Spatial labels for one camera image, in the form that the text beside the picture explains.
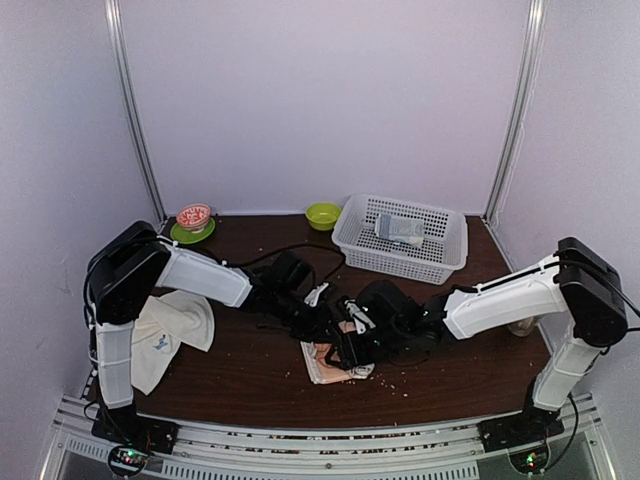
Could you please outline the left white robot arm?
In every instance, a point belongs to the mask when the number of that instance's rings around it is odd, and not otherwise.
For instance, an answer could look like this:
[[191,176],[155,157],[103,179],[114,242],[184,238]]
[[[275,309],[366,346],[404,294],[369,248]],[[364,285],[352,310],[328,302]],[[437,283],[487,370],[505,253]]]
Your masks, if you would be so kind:
[[194,294],[227,308],[278,319],[292,337],[324,343],[332,312],[318,286],[306,300],[298,288],[311,267],[290,249],[273,263],[225,263],[176,245],[146,221],[136,221],[89,261],[85,308],[95,326],[96,362],[106,429],[123,444],[137,442],[144,424],[134,415],[132,338],[149,297],[157,289]]

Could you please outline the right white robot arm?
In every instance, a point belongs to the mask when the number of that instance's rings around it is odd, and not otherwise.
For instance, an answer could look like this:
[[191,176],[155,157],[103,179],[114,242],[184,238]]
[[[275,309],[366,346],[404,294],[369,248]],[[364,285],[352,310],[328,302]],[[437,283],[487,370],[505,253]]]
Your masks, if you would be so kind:
[[341,309],[355,330],[337,330],[329,364],[348,370],[377,363],[407,347],[431,351],[507,324],[547,314],[567,314],[563,343],[532,380],[525,410],[513,419],[519,440],[535,440],[551,424],[596,357],[627,334],[618,272],[574,237],[538,263],[488,283],[454,286],[422,304],[389,281],[376,281]]

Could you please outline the white towel blue print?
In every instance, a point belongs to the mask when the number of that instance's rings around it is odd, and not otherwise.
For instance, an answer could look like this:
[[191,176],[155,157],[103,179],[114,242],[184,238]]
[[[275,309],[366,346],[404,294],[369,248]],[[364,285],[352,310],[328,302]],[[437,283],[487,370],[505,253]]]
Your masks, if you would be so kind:
[[205,297],[183,291],[150,296],[134,324],[132,386],[150,395],[181,345],[208,352],[214,335],[214,312]]

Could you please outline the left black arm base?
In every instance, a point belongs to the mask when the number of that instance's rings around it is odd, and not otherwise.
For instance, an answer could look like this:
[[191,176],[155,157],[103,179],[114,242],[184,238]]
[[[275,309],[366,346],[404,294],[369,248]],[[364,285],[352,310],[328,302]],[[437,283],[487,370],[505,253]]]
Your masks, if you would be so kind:
[[117,409],[101,405],[91,429],[94,437],[162,454],[173,452],[178,432],[175,422],[140,416],[134,403]]

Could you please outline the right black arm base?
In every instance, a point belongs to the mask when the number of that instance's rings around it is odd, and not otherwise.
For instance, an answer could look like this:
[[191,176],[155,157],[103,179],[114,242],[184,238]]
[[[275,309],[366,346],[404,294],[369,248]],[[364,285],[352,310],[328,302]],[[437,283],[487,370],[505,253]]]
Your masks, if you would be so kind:
[[523,411],[481,421],[478,432],[486,453],[541,442],[565,431],[558,411],[527,407]]

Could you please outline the orange bunny pattern towel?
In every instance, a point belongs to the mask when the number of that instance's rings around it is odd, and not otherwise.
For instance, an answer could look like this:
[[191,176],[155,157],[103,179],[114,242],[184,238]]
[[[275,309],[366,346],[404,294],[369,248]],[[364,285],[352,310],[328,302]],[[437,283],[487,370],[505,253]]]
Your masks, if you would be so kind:
[[300,343],[309,379],[316,385],[329,385],[341,382],[366,380],[374,371],[375,364],[357,366],[343,370],[326,362],[330,351],[330,343]]

